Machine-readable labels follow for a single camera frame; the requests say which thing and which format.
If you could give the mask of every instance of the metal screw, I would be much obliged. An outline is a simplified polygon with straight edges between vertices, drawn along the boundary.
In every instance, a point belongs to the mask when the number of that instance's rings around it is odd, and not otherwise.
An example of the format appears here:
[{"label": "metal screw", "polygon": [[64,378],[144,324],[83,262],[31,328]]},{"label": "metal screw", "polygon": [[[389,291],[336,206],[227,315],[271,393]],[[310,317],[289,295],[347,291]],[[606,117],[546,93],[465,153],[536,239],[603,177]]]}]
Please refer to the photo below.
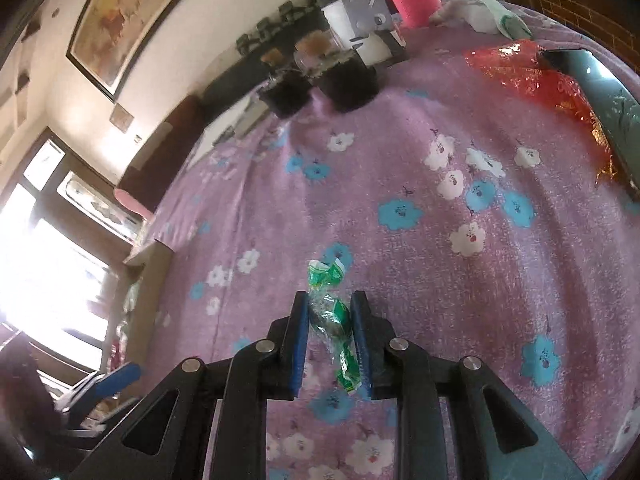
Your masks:
[{"label": "metal screw", "polygon": [[187,372],[188,374],[193,374],[200,370],[200,361],[197,359],[187,359],[182,363],[182,371]]},{"label": "metal screw", "polygon": [[261,354],[268,354],[269,352],[273,352],[273,349],[276,348],[276,345],[273,341],[269,341],[268,339],[260,339],[255,344],[255,349]]},{"label": "metal screw", "polygon": [[465,368],[469,370],[479,370],[482,366],[482,361],[473,355],[469,355],[462,359],[462,364],[465,365]]},{"label": "metal screw", "polygon": [[394,350],[406,350],[409,348],[409,342],[406,339],[402,339],[401,337],[395,337],[391,341],[389,341],[389,346]]}]

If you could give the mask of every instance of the painting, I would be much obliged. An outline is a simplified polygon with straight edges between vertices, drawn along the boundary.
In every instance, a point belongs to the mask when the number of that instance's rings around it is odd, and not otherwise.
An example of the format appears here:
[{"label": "painting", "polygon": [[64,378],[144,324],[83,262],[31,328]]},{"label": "painting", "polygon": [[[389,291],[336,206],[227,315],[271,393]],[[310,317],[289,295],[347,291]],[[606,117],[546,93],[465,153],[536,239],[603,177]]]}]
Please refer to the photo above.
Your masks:
[{"label": "painting", "polygon": [[87,0],[67,57],[115,101],[145,43],[178,0]]}]

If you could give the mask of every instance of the brick pattern panel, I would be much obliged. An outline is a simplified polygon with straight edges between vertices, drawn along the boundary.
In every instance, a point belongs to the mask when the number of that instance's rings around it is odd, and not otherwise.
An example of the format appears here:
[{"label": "brick pattern panel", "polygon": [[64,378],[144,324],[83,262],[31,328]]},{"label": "brick pattern panel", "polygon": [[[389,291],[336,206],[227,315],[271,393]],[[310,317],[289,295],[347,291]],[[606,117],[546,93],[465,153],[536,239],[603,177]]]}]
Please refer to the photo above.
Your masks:
[{"label": "brick pattern panel", "polygon": [[540,0],[540,6],[548,17],[607,47],[640,74],[640,38],[625,27],[573,0]]}]

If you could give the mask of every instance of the picture frame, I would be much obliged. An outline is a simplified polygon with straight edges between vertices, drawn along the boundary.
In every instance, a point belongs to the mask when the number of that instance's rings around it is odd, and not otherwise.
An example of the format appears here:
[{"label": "picture frame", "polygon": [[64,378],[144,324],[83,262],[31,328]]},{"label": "picture frame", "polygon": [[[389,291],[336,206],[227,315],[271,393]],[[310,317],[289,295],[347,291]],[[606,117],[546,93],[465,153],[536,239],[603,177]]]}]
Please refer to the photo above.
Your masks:
[{"label": "picture frame", "polygon": [[66,58],[116,102],[146,44],[180,0],[87,0]]}]

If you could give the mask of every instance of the door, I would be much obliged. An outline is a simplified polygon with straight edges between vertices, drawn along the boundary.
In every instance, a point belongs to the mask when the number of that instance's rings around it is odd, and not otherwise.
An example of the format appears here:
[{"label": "door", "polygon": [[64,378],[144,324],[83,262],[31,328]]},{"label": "door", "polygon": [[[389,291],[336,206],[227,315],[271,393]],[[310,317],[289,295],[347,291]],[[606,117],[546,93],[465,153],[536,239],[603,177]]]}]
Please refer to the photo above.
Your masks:
[{"label": "door", "polygon": [[98,369],[111,298],[142,219],[46,130],[0,196],[0,311],[53,355]]}]

